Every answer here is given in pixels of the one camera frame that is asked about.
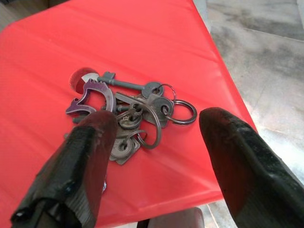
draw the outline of key ring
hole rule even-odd
[[[187,120],[178,120],[178,119],[172,118],[172,117],[168,116],[166,107],[164,106],[162,108],[162,113],[166,116],[166,118],[168,120],[171,120],[173,123],[178,124],[178,125],[188,125],[188,124],[193,123],[196,120],[196,117],[198,116],[198,112],[196,111],[196,108],[192,104],[190,104],[187,101],[183,101],[183,100],[175,100],[174,105],[185,106],[192,112],[192,117]]]
[[[162,137],[161,137],[162,136],[162,127],[161,127],[160,120],[158,119],[155,111],[153,109],[151,109],[148,105],[138,104],[138,107],[151,113],[151,115],[153,116],[153,118],[155,120],[155,126],[156,126],[156,139],[153,144],[147,144],[139,134],[137,134],[138,141],[143,147],[148,148],[148,149],[154,149],[155,147],[157,147],[160,144],[161,139],[162,139]]]
[[[172,92],[173,92],[173,100],[172,101],[175,102],[176,101],[176,92],[175,92],[175,89],[173,88],[173,86],[171,86],[170,84],[167,84],[167,83],[161,84],[159,87],[153,89],[153,91],[161,88],[162,86],[167,86],[167,87],[169,87],[172,90]]]
[[[125,143],[128,139],[131,139],[131,137],[134,136],[134,135],[137,135],[137,137],[138,137],[138,136],[139,136],[139,133],[145,133],[145,134],[146,134],[143,140],[145,140],[145,139],[147,138],[147,135],[148,135],[148,134],[147,134],[147,131],[146,131],[146,130],[137,130],[137,131],[134,131],[134,132],[132,132],[131,134],[129,134],[129,135],[124,139],[123,143]]]

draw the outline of table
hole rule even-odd
[[[81,96],[71,76],[83,67],[139,84],[169,83],[198,111],[222,107],[254,127],[191,0],[71,0],[50,8],[0,34],[2,227],[71,130],[65,109]],[[187,115],[180,107],[176,113]],[[97,227],[222,198],[198,121],[170,123],[162,133],[156,149],[140,149],[124,166],[109,163]]]

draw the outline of silver key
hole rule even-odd
[[[140,96],[134,98],[117,92],[115,94],[115,97],[117,100],[121,100],[127,104],[140,103],[140,104],[149,105],[156,112],[162,128],[166,127],[168,123],[168,119],[166,118],[166,116],[163,114],[162,111],[163,107],[166,107],[166,110],[168,111],[168,114],[166,114],[167,116],[171,117],[173,115],[173,111],[174,111],[173,101],[169,100],[168,98],[159,96],[157,94],[150,94],[148,99],[144,99],[143,97]],[[154,124],[154,119],[150,113],[144,112],[143,118],[144,120]]]
[[[163,86],[161,86],[161,83],[149,82],[143,86],[143,85],[138,85],[138,84],[134,84],[134,83],[118,81],[118,80],[115,80],[114,77],[115,77],[115,74],[105,72],[104,75],[102,77],[98,77],[97,80],[99,82],[105,82],[105,83],[113,85],[113,86],[120,86],[120,87],[124,87],[124,88],[140,90],[142,92],[143,97],[145,97],[145,98],[148,98],[149,95],[151,93],[153,93],[155,89],[158,89],[158,92],[157,92],[158,95],[163,95],[164,89],[163,89]]]
[[[106,110],[106,106],[102,106],[101,110]],[[128,110],[129,110],[129,106],[125,106],[125,105],[121,105],[121,104],[116,105],[116,113],[122,113],[122,112],[125,112]]]
[[[169,100],[166,97],[159,96],[157,94],[150,94],[147,99],[147,105],[149,105],[155,112],[160,121],[161,127],[164,128],[167,126],[169,119],[166,116],[171,117],[174,112],[174,103],[172,100]],[[166,115],[163,113],[163,108],[166,109]],[[154,124],[154,118],[150,113],[144,112],[143,119],[149,123]]]

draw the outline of floor tile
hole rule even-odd
[[[17,0],[0,3],[0,31],[10,23],[48,8],[48,0]]]
[[[208,0],[210,21],[304,40],[296,0]]]
[[[209,208],[219,228],[237,228],[224,200],[210,203]]]
[[[215,222],[213,214],[211,214],[209,205],[201,205],[198,208],[203,212],[205,228],[219,228],[218,224]]]
[[[203,22],[205,23],[208,31],[210,32],[211,24],[208,19],[208,13],[207,13],[207,0],[193,0],[196,9],[198,10],[200,17],[202,18]]]
[[[304,0],[297,0],[300,17],[302,19],[302,25],[304,27]]]
[[[128,223],[121,226],[117,226],[115,228],[136,228],[136,226],[137,226],[137,222],[134,222],[134,223]]]

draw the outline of gray floor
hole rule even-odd
[[[194,2],[260,135],[304,183],[304,0]],[[0,31],[50,5],[0,3]],[[200,208],[207,228],[236,227],[223,200]]]

